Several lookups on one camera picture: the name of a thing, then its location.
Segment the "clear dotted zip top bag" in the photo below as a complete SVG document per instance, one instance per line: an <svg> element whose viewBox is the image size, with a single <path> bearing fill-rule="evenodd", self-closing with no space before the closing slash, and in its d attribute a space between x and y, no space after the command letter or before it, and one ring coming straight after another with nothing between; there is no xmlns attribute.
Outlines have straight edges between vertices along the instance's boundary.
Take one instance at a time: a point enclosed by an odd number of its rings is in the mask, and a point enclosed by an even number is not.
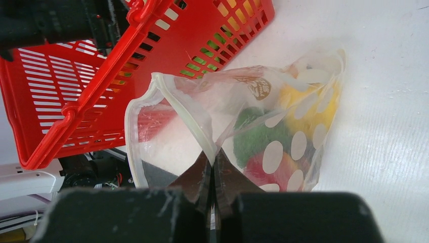
<svg viewBox="0 0 429 243"><path fill-rule="evenodd" d="M269 192L311 191L342 92L347 56L317 48L286 67L249 66L186 78L154 72L125 112L137 188L163 187L205 155Z"/></svg>

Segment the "yellow toy food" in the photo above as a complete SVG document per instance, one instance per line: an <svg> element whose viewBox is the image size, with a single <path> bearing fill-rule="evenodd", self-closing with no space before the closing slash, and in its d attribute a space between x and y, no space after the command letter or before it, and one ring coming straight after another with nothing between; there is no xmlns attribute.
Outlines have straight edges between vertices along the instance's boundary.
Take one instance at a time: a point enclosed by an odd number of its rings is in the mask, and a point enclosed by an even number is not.
<svg viewBox="0 0 429 243"><path fill-rule="evenodd" d="M341 91L339 83L311 84L304 92L285 85L279 97L281 107L289 110L284 123L291 132L302 131L308 139L313 138L317 125L324 125L329 130L338 109Z"/></svg>

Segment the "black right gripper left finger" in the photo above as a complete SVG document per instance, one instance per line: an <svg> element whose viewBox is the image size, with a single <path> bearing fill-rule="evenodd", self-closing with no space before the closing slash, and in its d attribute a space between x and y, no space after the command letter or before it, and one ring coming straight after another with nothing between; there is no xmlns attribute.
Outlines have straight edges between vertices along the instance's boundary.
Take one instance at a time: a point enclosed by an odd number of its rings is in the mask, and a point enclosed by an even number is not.
<svg viewBox="0 0 429 243"><path fill-rule="evenodd" d="M68 189L32 242L209 242L211 165L204 153L167 187Z"/></svg>

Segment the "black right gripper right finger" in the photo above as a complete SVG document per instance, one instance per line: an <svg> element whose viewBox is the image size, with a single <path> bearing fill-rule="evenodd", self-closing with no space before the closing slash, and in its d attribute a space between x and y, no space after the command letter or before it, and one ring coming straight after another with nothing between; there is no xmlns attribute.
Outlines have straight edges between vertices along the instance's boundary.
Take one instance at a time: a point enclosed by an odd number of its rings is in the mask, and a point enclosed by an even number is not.
<svg viewBox="0 0 429 243"><path fill-rule="evenodd" d="M221 151L213 165L218 242L383 242L364 200L346 192L265 192Z"/></svg>

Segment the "red toy food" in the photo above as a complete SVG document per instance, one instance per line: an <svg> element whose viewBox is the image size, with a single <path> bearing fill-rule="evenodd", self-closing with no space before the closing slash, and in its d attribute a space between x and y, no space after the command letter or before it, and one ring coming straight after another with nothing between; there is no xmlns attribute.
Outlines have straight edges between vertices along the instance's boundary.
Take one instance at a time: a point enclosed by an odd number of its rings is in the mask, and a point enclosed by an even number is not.
<svg viewBox="0 0 429 243"><path fill-rule="evenodd" d="M282 156L261 152L248 160L243 173L264 191L296 192L304 190L304 178L309 169L310 162L304 157L293 160L286 152Z"/></svg>

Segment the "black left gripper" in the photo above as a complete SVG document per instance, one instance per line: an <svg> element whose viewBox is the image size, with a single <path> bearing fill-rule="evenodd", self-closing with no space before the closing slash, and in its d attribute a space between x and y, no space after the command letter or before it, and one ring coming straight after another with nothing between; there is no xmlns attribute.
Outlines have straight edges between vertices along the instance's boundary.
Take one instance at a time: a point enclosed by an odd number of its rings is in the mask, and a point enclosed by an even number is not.
<svg viewBox="0 0 429 243"><path fill-rule="evenodd" d="M129 26L127 1L1 1L1 58L12 49L90 39L106 56Z"/></svg>

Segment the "green toy pepper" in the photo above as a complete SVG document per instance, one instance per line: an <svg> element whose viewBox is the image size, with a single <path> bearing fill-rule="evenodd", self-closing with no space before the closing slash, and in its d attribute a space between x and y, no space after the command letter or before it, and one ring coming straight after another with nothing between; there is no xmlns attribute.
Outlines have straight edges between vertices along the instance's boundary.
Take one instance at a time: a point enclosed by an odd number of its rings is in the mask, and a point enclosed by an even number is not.
<svg viewBox="0 0 429 243"><path fill-rule="evenodd" d="M268 144L273 141L280 142L283 150L290 152L292 136L284 124L279 123L272 128L268 128L263 121L250 129L247 128L256 119L269 112L267 109L261 110L257 107L249 107L239 113L234 130L246 130L234 136L233 153L240 168L246 167L251 157L263 152Z"/></svg>

